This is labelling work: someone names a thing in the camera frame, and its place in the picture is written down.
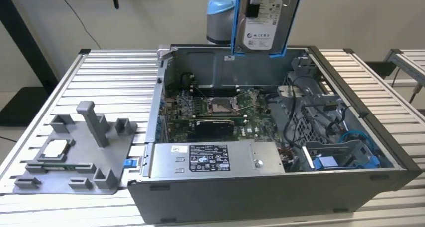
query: blue plastic part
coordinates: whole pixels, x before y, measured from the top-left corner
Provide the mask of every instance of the blue plastic part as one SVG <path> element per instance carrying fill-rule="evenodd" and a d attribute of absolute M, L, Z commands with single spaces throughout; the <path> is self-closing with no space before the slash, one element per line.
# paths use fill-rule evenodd
<path fill-rule="evenodd" d="M 329 167 L 337 167 L 339 163 L 335 160 L 333 156 L 324 156 L 324 157 L 319 157 L 317 158 L 324 166 L 324 168 L 329 168 Z"/>
<path fill-rule="evenodd" d="M 316 158 L 316 159 L 313 160 L 313 166 L 315 166 L 316 170 L 321 170 L 321 169 L 324 168 L 324 166 L 323 166 L 323 164 L 321 164 L 319 158 Z"/>
<path fill-rule="evenodd" d="M 368 142 L 369 142 L 369 144 L 371 144 L 371 147 L 372 147 L 372 150 L 371 150 L 371 151 L 372 151 L 372 152 L 375 151 L 375 143 L 372 142 L 369 136 L 368 136 L 364 132 L 361 132 L 361 131 L 349 131 L 349 132 L 347 132 L 347 133 L 341 136 L 339 143 L 341 143 L 341 142 L 344 141 L 345 137 L 347 137 L 349 134 L 357 134 L 357 135 L 364 136 L 364 138 L 368 140 Z"/>
<path fill-rule="evenodd" d="M 207 15 L 223 13 L 235 8 L 236 0 L 210 0 Z"/>
<path fill-rule="evenodd" d="M 243 54 L 239 54 L 235 52 L 235 41 L 236 41 L 236 28 L 238 28 L 238 15 L 239 15 L 239 4 L 240 0 L 236 0 L 235 5 L 235 16 L 234 16 L 234 28 L 232 28 L 232 42 L 231 42 L 231 49 L 232 49 L 232 55 L 236 56 L 244 56 Z"/>
<path fill-rule="evenodd" d="M 138 160 L 127 159 L 124 161 L 124 168 L 136 168 L 138 167 Z"/>
<path fill-rule="evenodd" d="M 380 167 L 380 160 L 376 156 L 372 156 L 369 163 L 367 165 L 363 165 L 365 169 L 373 169 Z"/>
<path fill-rule="evenodd" d="M 289 31 L 288 31 L 288 37 L 287 37 L 287 41 L 285 41 L 285 45 L 284 45 L 284 49 L 283 49 L 280 55 L 271 55 L 271 58 L 284 57 L 285 54 L 287 54 L 289 34 L 291 34 L 292 27 L 293 27 L 295 17 L 297 16 L 297 10 L 299 10 L 299 6 L 300 6 L 300 1 L 301 1 L 301 0 L 299 0 L 297 7 L 295 8 L 293 17 L 292 17 L 292 21 L 291 21 L 291 27 L 289 27 Z"/>

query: white label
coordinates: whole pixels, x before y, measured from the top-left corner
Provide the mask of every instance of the white label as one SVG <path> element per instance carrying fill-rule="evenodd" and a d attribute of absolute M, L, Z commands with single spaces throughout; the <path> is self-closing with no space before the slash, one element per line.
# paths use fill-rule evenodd
<path fill-rule="evenodd" d="M 272 48 L 281 4 L 281 0 L 261 0 L 259 17 L 247 18 L 244 45 L 250 49 L 269 50 Z"/>
<path fill-rule="evenodd" d="M 226 61 L 235 61 L 235 56 L 234 55 L 226 55 L 224 60 Z"/>
<path fill-rule="evenodd" d="M 66 150 L 68 146 L 67 140 L 54 140 L 48 143 L 44 149 L 44 156 L 46 157 L 58 157 Z"/>
<path fill-rule="evenodd" d="M 172 152 L 187 153 L 188 146 L 172 146 Z"/>

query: metal bracket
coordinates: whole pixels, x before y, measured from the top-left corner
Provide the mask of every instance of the metal bracket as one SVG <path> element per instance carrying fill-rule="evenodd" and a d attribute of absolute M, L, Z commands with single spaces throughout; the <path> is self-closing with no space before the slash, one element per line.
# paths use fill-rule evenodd
<path fill-rule="evenodd" d="M 172 48 L 170 44 L 160 44 L 160 48 L 158 51 L 159 60 L 166 60 L 170 57 L 172 57 L 176 50 L 178 50 L 178 47 Z"/>

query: white wall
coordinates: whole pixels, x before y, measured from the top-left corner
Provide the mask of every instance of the white wall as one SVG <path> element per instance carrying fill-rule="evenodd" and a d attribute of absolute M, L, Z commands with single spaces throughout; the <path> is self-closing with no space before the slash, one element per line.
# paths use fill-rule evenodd
<path fill-rule="evenodd" d="M 68 0 L 104 49 L 206 43 L 208 0 Z M 63 74 L 82 48 L 96 48 L 63 0 L 14 0 L 51 66 Z M 391 48 L 425 47 L 424 0 L 304 0 L 289 42 L 352 48 L 383 60 Z"/>
<path fill-rule="evenodd" d="M 40 80 L 0 23 L 0 92 L 18 92 L 23 87 L 40 86 Z"/>

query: motherboard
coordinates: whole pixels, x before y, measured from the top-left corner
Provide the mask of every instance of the motherboard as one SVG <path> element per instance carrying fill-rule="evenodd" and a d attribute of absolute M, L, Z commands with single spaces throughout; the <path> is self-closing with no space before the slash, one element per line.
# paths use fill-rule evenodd
<path fill-rule="evenodd" d="M 261 89 L 191 89 L 167 98 L 170 142 L 279 141 Z"/>

